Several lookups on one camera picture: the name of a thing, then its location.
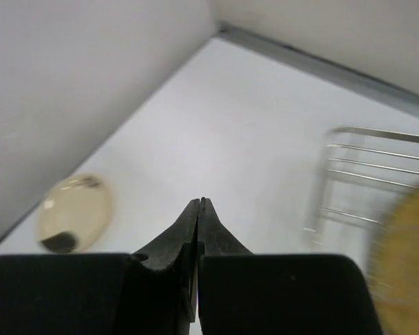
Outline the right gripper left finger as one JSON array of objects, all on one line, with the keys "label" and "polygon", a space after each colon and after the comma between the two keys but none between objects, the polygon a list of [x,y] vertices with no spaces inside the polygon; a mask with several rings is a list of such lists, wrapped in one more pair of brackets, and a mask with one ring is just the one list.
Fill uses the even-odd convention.
[{"label": "right gripper left finger", "polygon": [[0,334],[188,334],[199,206],[132,254],[0,255]]}]

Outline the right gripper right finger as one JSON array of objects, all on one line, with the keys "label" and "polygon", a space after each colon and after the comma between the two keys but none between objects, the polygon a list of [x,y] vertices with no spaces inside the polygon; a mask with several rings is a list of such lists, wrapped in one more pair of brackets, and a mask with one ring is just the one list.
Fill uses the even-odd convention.
[{"label": "right gripper right finger", "polygon": [[345,255],[258,255],[198,212],[198,315],[204,334],[381,334],[363,273]]}]

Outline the small cream plate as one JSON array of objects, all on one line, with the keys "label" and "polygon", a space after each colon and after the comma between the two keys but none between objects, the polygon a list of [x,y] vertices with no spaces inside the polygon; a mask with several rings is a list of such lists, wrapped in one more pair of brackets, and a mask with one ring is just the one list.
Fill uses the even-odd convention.
[{"label": "small cream plate", "polygon": [[96,174],[74,174],[55,184],[39,204],[37,242],[53,253],[83,252],[98,241],[114,214],[110,183]]}]

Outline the yellow woven round plate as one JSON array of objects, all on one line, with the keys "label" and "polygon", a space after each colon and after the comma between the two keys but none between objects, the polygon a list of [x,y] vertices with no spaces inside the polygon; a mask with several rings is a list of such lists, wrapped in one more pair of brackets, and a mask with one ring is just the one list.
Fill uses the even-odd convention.
[{"label": "yellow woven round plate", "polygon": [[385,333],[419,334],[419,187],[385,217],[367,279]]}]

